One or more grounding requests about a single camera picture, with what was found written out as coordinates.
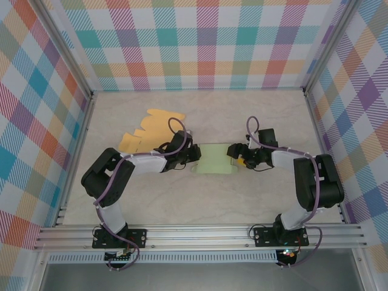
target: plaid wall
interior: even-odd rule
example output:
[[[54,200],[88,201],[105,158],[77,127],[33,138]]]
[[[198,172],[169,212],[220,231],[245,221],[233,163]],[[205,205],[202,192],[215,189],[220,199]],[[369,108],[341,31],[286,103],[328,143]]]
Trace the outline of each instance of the plaid wall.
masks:
[[[0,290],[20,290],[87,99],[27,0],[0,0]]]
[[[388,1],[364,0],[313,88],[311,102],[346,192],[388,283]]]
[[[303,82],[302,82],[302,87],[305,87],[308,80],[310,79],[311,73],[313,72],[316,62],[320,59],[323,51],[326,48],[327,42],[330,39],[331,35],[333,34],[334,28],[337,25],[338,21],[341,19],[341,16],[346,8],[347,3],[349,0],[341,0],[340,5],[337,8],[337,11],[335,12],[335,15],[329,25],[329,28],[327,29],[325,36],[323,37],[321,43],[319,44],[318,49],[315,52],[313,61],[310,64],[309,69],[307,70],[306,75],[304,76]]]
[[[62,18],[52,13],[75,32],[96,88],[278,88],[302,85],[306,57],[339,1],[61,0]]]

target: light green fabric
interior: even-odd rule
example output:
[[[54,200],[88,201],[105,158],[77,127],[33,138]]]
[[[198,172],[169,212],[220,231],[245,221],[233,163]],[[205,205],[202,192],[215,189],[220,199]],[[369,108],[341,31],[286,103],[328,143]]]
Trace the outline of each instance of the light green fabric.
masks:
[[[232,164],[232,158],[227,156],[230,144],[200,144],[201,158],[198,164],[192,167],[197,174],[233,174],[238,171]]]

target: marble-patterned surface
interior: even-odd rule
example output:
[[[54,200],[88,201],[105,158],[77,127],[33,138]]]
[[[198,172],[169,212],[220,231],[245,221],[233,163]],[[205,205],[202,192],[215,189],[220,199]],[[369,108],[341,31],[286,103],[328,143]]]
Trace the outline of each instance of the marble-patterned surface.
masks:
[[[301,91],[154,91],[100,93],[67,207],[65,224],[97,224],[95,208],[81,177],[107,147],[117,147],[124,132],[139,127],[147,109],[187,115],[195,143],[244,142],[246,119],[256,115],[261,129],[273,127],[281,146],[319,154]],[[129,224],[231,224],[273,222],[296,203],[294,177],[284,169],[257,173],[239,168],[234,175],[196,175],[182,171],[131,178],[121,197]],[[313,222],[340,222],[337,207]]]

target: yellow object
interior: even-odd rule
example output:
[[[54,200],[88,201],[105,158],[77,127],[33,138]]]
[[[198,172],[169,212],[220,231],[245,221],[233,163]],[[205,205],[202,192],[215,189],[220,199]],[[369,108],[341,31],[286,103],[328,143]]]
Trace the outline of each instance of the yellow object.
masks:
[[[237,159],[237,164],[242,165],[242,166],[244,166],[244,167],[247,166],[247,165],[244,164],[244,159],[243,159],[243,158],[238,158],[238,159]]]
[[[169,129],[168,121],[171,117],[183,121],[185,114],[169,112],[160,109],[148,109],[146,116],[140,123],[142,129],[136,129],[133,135],[125,133],[119,144],[119,151],[125,153],[149,152],[161,144],[171,141],[174,134]],[[176,121],[171,122],[171,128],[176,132],[181,126]]]

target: purple cable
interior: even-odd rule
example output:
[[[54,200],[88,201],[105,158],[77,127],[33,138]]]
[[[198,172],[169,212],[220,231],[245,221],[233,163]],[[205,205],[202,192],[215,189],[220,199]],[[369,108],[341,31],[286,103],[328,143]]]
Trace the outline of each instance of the purple cable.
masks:
[[[115,179],[115,176],[117,174],[117,171],[118,169],[120,168],[121,164],[127,159],[127,158],[130,158],[131,156],[141,156],[141,155],[150,155],[150,156],[171,156],[171,155],[174,155],[176,153],[179,153],[179,151],[184,147],[184,145],[186,144],[186,141],[187,141],[187,132],[186,132],[186,127],[184,126],[184,124],[182,123],[182,121],[180,121],[178,118],[175,118],[175,117],[171,117],[168,121],[169,123],[169,129],[175,134],[175,132],[173,131],[173,129],[171,128],[171,120],[175,120],[177,121],[181,126],[182,126],[182,130],[184,132],[184,138],[183,138],[183,142],[182,144],[180,145],[180,147],[178,147],[177,150],[174,150],[173,152],[170,152],[170,153],[133,153],[131,155],[126,155],[125,157],[123,157],[116,165],[115,169],[113,170],[113,173],[109,179],[109,182],[108,182],[108,185],[107,187],[105,188],[105,190],[103,191],[103,193],[101,194],[101,196],[96,199],[95,202],[93,202],[93,204],[96,206],[96,209],[97,209],[97,215],[98,215],[98,218],[99,220],[101,221],[101,224],[102,226],[109,232],[109,234],[113,235],[115,238],[118,238],[128,244],[130,244],[131,246],[133,246],[136,250],[137,250],[137,254],[136,254],[136,258],[126,264],[124,267],[122,268],[113,268],[111,265],[110,265],[110,261],[108,261],[108,266],[110,267],[110,270],[116,270],[116,271],[120,271],[120,270],[125,270],[127,268],[129,268],[130,266],[132,266],[140,257],[140,249],[138,247],[137,244],[135,244],[134,242],[131,242],[125,238],[122,238],[121,236],[115,234],[105,223],[104,219],[102,218],[101,216],[101,212],[100,212],[100,201],[104,199],[104,197],[106,196],[106,194],[108,193],[109,189],[111,188],[112,186],[112,183],[113,183],[113,180]]]
[[[315,254],[315,252],[318,250],[318,248],[319,248],[319,246],[321,245],[321,242],[322,242],[322,238],[323,238],[322,230],[318,226],[310,226],[310,227],[306,227],[306,228],[308,228],[308,229],[318,229],[318,231],[319,231],[319,240],[318,240],[318,243],[316,244],[315,248],[312,250],[312,252],[307,257],[305,257],[301,261],[295,263],[294,265],[287,265],[287,264],[284,264],[282,262],[279,262],[279,264],[281,264],[282,266],[288,266],[290,268],[294,268],[294,267],[300,266],[301,264],[305,263],[306,261],[311,259],[311,257]]]
[[[318,208],[318,204],[319,204],[319,196],[321,194],[321,187],[320,187],[320,184],[319,184],[319,170],[318,170],[318,165],[316,164],[316,161],[315,159],[313,158],[312,155],[308,154],[308,153],[304,153],[304,152],[300,152],[299,150],[293,150],[293,149],[290,149],[290,148],[284,148],[284,147],[272,147],[270,145],[265,145],[265,144],[261,144],[253,135],[252,133],[250,132],[249,130],[249,121],[251,119],[254,119],[257,123],[257,130],[259,129],[259,120],[257,119],[256,116],[250,116],[247,120],[247,131],[248,131],[248,134],[250,136],[250,138],[252,138],[252,140],[257,143],[259,146],[261,147],[265,147],[267,149],[270,149],[270,150],[282,150],[284,152],[290,152],[290,153],[296,153],[297,155],[301,155],[301,156],[305,156],[306,158],[309,158],[312,163],[313,163],[313,167],[314,167],[314,172],[315,172],[315,202],[314,202],[314,207],[311,211],[311,214],[301,222],[301,224],[304,224],[306,222],[308,222],[310,219],[312,219],[316,213],[316,210]]]

